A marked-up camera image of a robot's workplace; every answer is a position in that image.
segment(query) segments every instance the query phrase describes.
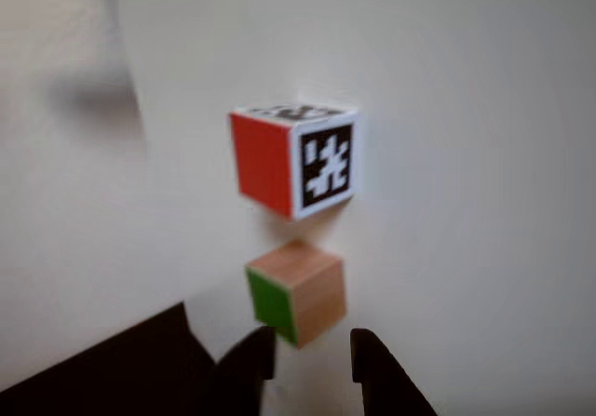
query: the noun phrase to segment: wooden cube face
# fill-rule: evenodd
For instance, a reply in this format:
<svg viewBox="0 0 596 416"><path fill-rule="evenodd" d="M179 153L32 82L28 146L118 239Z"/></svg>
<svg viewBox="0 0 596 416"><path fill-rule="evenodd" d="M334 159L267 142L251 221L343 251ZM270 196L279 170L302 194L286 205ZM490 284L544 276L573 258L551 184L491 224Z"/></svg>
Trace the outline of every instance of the wooden cube face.
<svg viewBox="0 0 596 416"><path fill-rule="evenodd" d="M294 241L247 265L254 314L301 348L345 315L343 261Z"/></svg>
<svg viewBox="0 0 596 416"><path fill-rule="evenodd" d="M354 193L356 111L293 105L230 116L242 194L298 221Z"/></svg>

